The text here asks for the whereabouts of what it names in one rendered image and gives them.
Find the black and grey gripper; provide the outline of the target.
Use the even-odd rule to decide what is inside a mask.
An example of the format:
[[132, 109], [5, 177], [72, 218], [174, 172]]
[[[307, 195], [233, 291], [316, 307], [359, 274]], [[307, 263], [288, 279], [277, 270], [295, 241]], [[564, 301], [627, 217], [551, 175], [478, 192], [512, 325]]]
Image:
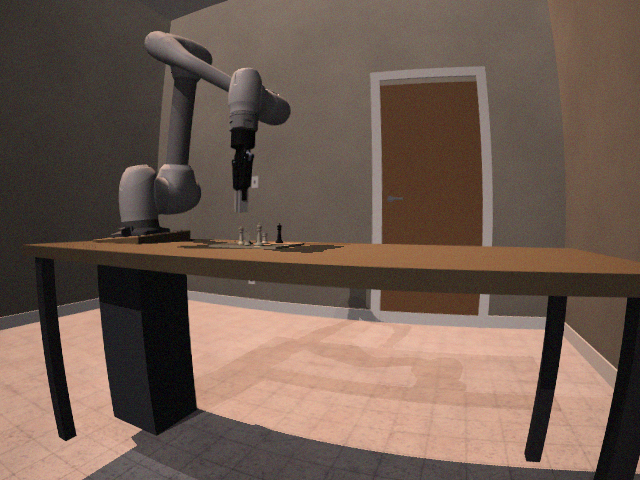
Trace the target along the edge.
[[254, 154], [250, 154], [249, 147], [250, 149], [255, 147], [255, 131], [248, 129], [231, 131], [231, 148], [236, 150], [234, 160], [231, 161], [233, 189], [235, 189], [235, 212], [248, 212], [248, 187], [251, 186], [254, 159]]

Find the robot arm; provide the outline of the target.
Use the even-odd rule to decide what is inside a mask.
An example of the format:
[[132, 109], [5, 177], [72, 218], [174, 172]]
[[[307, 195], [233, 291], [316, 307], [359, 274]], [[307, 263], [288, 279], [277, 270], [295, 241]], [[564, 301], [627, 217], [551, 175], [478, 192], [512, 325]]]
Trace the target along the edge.
[[159, 226], [158, 215], [183, 213], [199, 203], [201, 188], [188, 160], [200, 79], [229, 92], [230, 132], [237, 129], [257, 132], [258, 120], [281, 125], [291, 113], [285, 99], [265, 89], [256, 69], [241, 68], [230, 77], [211, 66], [212, 56], [201, 44], [161, 31], [149, 33], [144, 45], [153, 58], [170, 65], [174, 79], [166, 164], [158, 176], [147, 165], [125, 170], [119, 185], [122, 234], [118, 229], [111, 238], [170, 232], [169, 228]]

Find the brown and tan chessboard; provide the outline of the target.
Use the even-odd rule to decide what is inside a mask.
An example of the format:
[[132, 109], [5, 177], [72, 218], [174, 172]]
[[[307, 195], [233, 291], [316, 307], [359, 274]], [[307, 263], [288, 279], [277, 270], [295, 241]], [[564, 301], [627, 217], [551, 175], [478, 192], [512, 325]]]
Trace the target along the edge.
[[[237, 244], [238, 242], [234, 242], [234, 243], [224, 243], [224, 244], [213, 244], [213, 245], [209, 245], [209, 247], [225, 247], [225, 248], [253, 248], [253, 249], [281, 249], [281, 248], [287, 248], [287, 247], [294, 247], [294, 246], [300, 246], [300, 245], [305, 245], [305, 243], [275, 243], [275, 242], [268, 242], [268, 243], [263, 243], [264, 246], [255, 246], [256, 242], [251, 242], [251, 245], [244, 245], [244, 244]], [[214, 246], [214, 245], [240, 245], [240, 246]], [[291, 246], [283, 246], [283, 245], [291, 245]], [[276, 247], [276, 248], [274, 248]]]

